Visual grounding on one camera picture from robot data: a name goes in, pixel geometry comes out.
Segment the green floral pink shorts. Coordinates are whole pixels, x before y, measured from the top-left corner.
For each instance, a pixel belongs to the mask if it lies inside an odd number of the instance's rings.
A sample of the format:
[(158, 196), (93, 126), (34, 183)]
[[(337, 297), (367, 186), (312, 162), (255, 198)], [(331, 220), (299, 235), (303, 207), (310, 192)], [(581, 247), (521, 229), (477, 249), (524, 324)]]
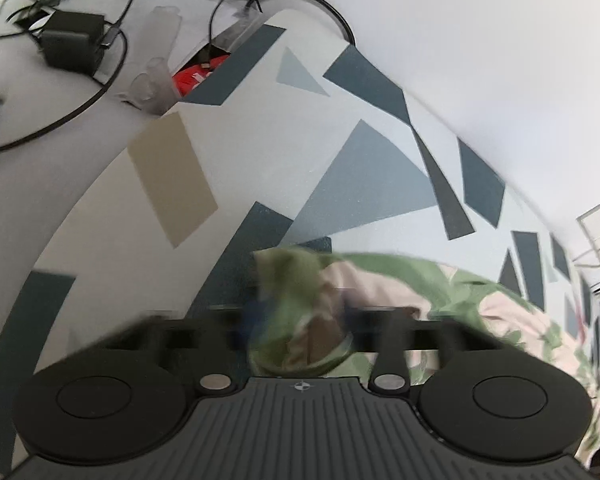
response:
[(399, 308), (419, 321), (454, 318), (576, 378), (593, 418), (576, 457), (591, 466), (600, 450), (600, 378), (582, 344), (505, 286), (434, 261), (386, 254), (329, 254), (304, 247), (254, 255), (265, 305), (249, 345), (260, 375), (370, 377), (373, 351), (356, 350), (343, 304)]

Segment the geometric patterned table mat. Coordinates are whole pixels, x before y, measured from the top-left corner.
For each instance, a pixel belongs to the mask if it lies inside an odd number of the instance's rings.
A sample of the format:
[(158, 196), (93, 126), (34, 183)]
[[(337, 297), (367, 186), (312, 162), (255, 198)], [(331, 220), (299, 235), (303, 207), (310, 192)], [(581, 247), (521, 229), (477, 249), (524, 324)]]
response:
[(304, 247), (454, 266), (582, 344), (600, 305), (516, 188), (352, 44), (296, 11), (261, 25), (140, 130), (12, 288), (0, 330), (0, 478), (587, 479), (592, 402), (498, 340), (411, 390), (260, 375), (188, 394), (129, 352), (68, 354), (143, 315), (265, 303), (254, 255)]

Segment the clear plastic bag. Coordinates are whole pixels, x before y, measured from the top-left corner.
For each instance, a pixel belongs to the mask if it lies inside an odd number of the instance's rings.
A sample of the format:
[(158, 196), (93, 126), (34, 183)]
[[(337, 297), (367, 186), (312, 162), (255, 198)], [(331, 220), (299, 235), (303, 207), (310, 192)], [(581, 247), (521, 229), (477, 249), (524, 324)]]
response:
[(111, 87), (114, 95), (143, 112), (161, 116), (178, 102), (169, 58), (182, 17), (174, 6), (156, 6), (131, 41), (129, 57)]

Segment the red package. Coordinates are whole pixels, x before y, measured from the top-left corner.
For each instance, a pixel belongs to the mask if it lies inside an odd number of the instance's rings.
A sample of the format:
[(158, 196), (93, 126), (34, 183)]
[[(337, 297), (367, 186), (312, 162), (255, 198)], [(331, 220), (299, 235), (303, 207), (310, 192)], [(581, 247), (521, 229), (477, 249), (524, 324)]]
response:
[(230, 56), (228, 54), (212, 58), (208, 63), (195, 64), (183, 68), (173, 77), (176, 90), (180, 96), (187, 96), (189, 92), (204, 82), (219, 66), (221, 66)]

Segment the black power adapter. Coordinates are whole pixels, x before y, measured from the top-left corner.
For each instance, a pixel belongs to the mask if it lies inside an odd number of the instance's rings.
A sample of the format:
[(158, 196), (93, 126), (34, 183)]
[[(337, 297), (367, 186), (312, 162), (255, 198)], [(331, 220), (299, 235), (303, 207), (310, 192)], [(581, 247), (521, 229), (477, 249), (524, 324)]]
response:
[(48, 66), (93, 76), (104, 56), (104, 36), (102, 14), (57, 10), (43, 25), (38, 43)]

